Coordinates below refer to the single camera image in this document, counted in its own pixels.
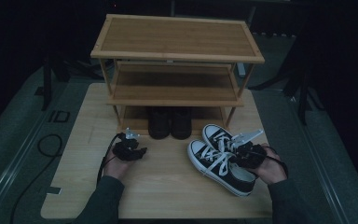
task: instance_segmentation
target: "bottom shelf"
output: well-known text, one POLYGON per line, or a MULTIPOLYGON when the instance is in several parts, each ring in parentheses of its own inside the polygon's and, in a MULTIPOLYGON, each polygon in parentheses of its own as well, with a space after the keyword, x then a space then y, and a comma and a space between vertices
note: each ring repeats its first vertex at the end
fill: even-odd
MULTIPOLYGON (((225 127, 227 120, 224 107, 194 106, 191 111, 192 134, 201 134, 202 128, 210 123, 225 127)), ((149 135, 147 130, 148 118, 145 106, 122 106, 120 111, 120 123, 117 132, 124 132, 126 128, 141 134, 149 135)))

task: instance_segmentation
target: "sleeve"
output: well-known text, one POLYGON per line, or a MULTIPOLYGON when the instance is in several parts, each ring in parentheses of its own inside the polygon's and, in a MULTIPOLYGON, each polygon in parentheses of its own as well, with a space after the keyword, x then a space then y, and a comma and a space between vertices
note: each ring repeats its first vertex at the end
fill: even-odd
POLYGON ((321 223, 314 210, 301 197, 291 179, 268 185, 272 200, 272 222, 274 224, 321 223))
POLYGON ((118 203, 123 190, 124 185, 119 180, 103 176, 86 207, 73 223, 118 223, 118 203))

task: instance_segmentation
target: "hand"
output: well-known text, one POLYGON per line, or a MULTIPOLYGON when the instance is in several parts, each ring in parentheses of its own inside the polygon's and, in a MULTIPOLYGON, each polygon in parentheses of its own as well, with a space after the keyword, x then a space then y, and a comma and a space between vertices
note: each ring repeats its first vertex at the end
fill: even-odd
POLYGON ((103 168, 103 175, 110 175, 120 181, 129 168, 135 163, 135 161, 122 161, 113 154, 112 150, 109 150, 105 162, 107 162, 107 164, 103 168))
MULTIPOLYGON (((268 156, 279 161, 281 160, 280 157, 269 148, 269 145, 262 144, 261 146, 267 151, 268 156)), ((257 174, 260 179, 268 185, 278 183, 287 179, 286 173, 284 172, 280 164, 268 158, 265 158, 263 163, 261 163, 259 167, 247 170, 257 174)))

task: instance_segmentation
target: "floor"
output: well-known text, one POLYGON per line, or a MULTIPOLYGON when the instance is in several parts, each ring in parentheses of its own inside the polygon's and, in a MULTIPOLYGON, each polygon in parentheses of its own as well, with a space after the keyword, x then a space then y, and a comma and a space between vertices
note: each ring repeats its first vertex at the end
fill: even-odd
MULTIPOLYGON (((255 68, 249 86, 277 74, 294 37, 255 35, 266 62, 255 68)), ((291 177, 324 223, 358 223, 358 175, 351 165, 334 125, 325 112, 309 101, 307 126, 296 115, 296 97, 285 97, 287 80, 253 91, 265 132, 286 161, 291 177)), ((0 223, 68 223, 45 220, 40 208, 59 163, 46 157, 64 149, 90 79, 75 71, 68 83, 53 80, 53 99, 41 111, 43 98, 34 95, 43 85, 42 70, 30 76, 0 118, 0 223), (66 122, 51 119, 62 112, 66 122), (60 138, 48 136, 57 134, 60 138)), ((122 223, 191 223, 190 220, 122 220, 122 223)), ((271 223, 270 218, 191 220, 195 223, 271 223)))

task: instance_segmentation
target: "shoe rack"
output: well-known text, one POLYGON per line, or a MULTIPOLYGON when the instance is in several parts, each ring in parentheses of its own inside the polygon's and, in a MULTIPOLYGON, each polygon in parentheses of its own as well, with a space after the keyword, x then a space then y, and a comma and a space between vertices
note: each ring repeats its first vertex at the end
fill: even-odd
POLYGON ((193 134, 208 123, 228 128, 255 64, 264 62, 243 21, 127 15, 106 16, 91 57, 100 59, 118 131, 140 134, 146 106, 192 106, 193 134), (113 77, 106 59, 115 62, 113 77), (250 64, 240 87, 238 62, 250 64))

